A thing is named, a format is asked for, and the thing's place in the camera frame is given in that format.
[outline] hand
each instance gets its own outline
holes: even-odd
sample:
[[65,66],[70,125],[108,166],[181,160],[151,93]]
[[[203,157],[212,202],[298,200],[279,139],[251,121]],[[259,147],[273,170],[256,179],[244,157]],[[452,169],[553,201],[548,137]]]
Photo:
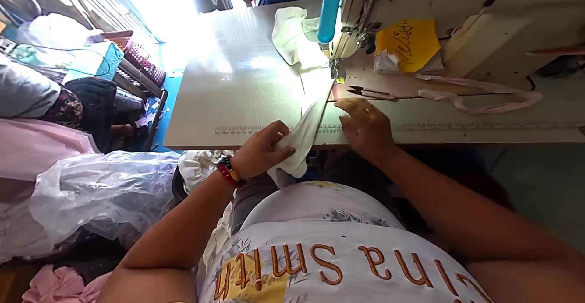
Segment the hand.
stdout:
[[238,150],[238,153],[232,157],[233,169],[242,179],[247,180],[280,164],[295,152],[292,147],[274,149],[276,142],[289,133],[289,128],[280,120],[276,120],[252,135]]
[[341,126],[352,148],[367,161],[381,168],[399,148],[392,138],[388,117],[364,99],[340,99],[335,106],[349,116],[340,116]]

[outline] plastic basket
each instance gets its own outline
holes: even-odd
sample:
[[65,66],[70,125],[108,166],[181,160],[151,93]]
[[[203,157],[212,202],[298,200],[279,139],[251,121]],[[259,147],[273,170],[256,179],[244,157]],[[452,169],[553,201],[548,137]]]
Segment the plastic basket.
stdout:
[[116,44],[124,52],[126,60],[160,87],[165,81],[167,73],[151,61],[150,54],[142,45],[132,40],[133,34],[134,31],[127,30],[102,33],[101,36]]

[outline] beaded bracelet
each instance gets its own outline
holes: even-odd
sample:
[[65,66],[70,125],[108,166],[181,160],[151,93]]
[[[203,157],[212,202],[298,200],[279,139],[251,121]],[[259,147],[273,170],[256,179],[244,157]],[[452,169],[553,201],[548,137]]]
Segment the beaded bracelet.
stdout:
[[232,186],[239,188],[244,183],[244,180],[242,180],[238,172],[232,168],[230,158],[230,156],[221,158],[218,162],[218,170],[226,181]]

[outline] ruler markings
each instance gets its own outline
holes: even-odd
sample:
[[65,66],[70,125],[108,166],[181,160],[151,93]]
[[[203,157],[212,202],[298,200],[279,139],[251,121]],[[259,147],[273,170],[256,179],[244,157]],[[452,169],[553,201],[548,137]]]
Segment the ruler markings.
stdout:
[[[477,129],[562,129],[576,128],[585,126],[585,123],[524,123],[524,124],[486,124],[486,123],[468,123],[468,124],[411,124],[395,126],[393,130],[477,130]],[[265,126],[218,126],[215,128],[215,135],[251,135],[264,129]],[[341,125],[321,124],[319,134],[342,133]]]

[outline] white tabletop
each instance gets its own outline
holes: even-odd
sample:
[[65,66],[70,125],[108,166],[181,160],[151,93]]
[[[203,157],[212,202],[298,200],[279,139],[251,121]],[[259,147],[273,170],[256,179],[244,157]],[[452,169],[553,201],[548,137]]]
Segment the white tabletop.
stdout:
[[[298,122],[303,99],[298,66],[286,64],[271,42],[274,13],[286,6],[306,8],[309,18],[317,17],[321,0],[202,16],[165,146],[234,149],[274,120],[280,119],[289,126]],[[470,116],[448,101],[422,98],[373,103],[390,117],[397,143],[585,142],[578,129],[585,126],[585,76],[580,76],[568,81],[534,78],[537,90],[545,95],[543,101],[502,115]],[[397,86],[397,93],[412,94],[406,86],[410,82]],[[491,95],[466,99],[470,104],[501,103],[501,97]],[[318,147],[346,144],[340,133],[341,114],[341,110],[328,104],[315,141]]]

